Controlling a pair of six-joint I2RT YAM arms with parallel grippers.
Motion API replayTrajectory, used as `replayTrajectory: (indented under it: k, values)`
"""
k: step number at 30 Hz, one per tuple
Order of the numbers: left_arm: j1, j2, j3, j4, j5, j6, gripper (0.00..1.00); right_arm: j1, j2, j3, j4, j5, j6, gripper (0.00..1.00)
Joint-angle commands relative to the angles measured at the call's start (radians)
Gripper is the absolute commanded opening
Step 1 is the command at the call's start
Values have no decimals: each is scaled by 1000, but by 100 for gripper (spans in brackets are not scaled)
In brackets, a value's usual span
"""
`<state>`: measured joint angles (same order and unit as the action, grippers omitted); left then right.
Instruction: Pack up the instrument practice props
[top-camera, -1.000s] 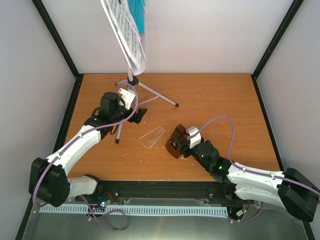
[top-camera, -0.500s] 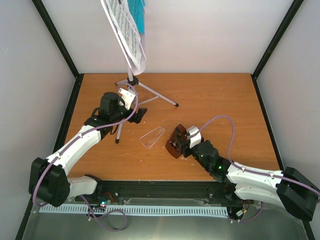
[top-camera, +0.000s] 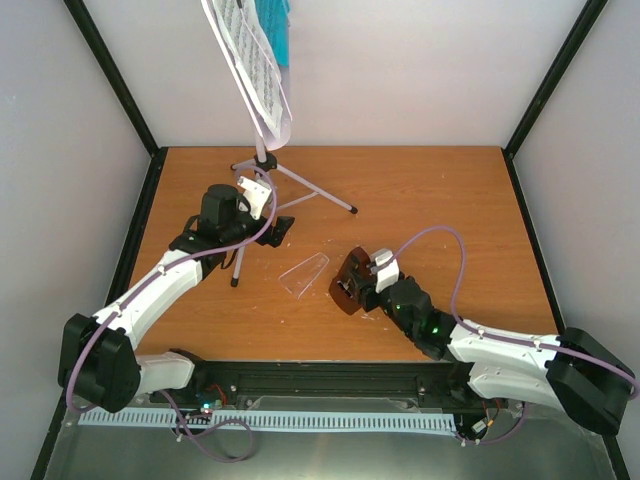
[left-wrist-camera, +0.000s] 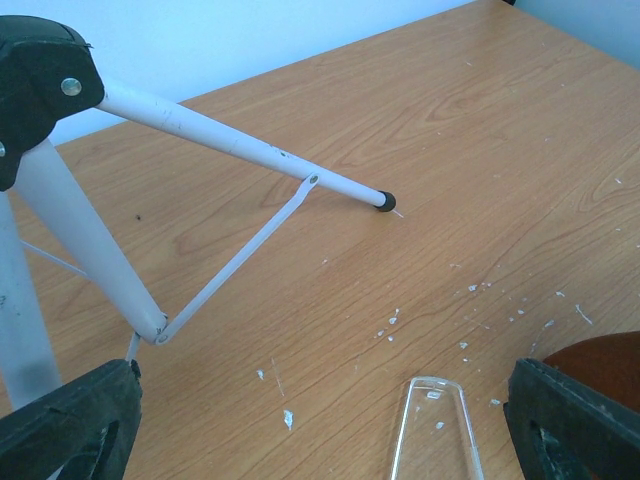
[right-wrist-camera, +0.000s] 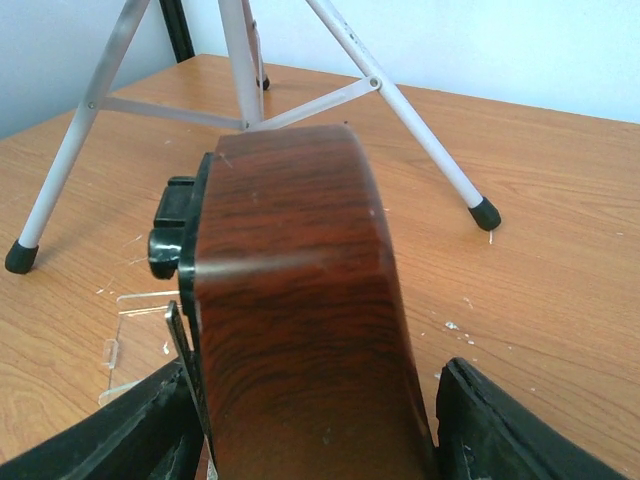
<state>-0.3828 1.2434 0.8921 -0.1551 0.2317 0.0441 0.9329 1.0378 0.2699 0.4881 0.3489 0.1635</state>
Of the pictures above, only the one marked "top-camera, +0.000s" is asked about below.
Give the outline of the brown wooden metronome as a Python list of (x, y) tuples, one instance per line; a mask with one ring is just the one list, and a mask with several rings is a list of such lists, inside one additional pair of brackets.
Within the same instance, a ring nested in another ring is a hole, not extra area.
[(352, 274), (354, 272), (372, 274), (370, 263), (371, 259), (366, 251), (362, 247), (355, 247), (346, 255), (338, 273), (331, 280), (329, 295), (337, 307), (347, 315), (353, 315), (358, 311), (352, 299)]

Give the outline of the clear plastic metronome cover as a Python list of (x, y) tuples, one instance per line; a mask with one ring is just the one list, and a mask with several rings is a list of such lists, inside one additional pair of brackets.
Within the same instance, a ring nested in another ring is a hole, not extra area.
[(318, 252), (280, 275), (280, 285), (299, 300), (329, 264), (329, 258)]

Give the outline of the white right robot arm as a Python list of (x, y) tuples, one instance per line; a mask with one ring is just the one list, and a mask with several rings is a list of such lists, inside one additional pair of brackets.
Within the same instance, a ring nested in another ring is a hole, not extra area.
[(373, 276), (358, 273), (336, 281), (348, 314), (381, 309), (422, 354), (461, 365), (476, 396), (544, 405), (596, 434), (619, 432), (635, 376), (586, 331), (529, 335), (485, 328), (434, 307), (413, 277), (376, 286)]

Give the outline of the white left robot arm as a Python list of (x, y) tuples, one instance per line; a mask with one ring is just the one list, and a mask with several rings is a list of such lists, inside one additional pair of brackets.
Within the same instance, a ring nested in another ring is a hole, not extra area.
[(198, 214), (169, 244), (159, 262), (118, 299), (91, 316), (76, 314), (63, 330), (58, 383), (70, 410), (74, 399), (116, 413), (142, 394), (174, 390), (186, 402), (201, 400), (208, 378), (199, 358), (181, 350), (139, 355), (154, 323), (186, 292), (224, 266), (228, 253), (246, 245), (277, 247), (294, 220), (275, 214), (277, 198), (267, 177), (245, 176), (236, 185), (214, 184)]

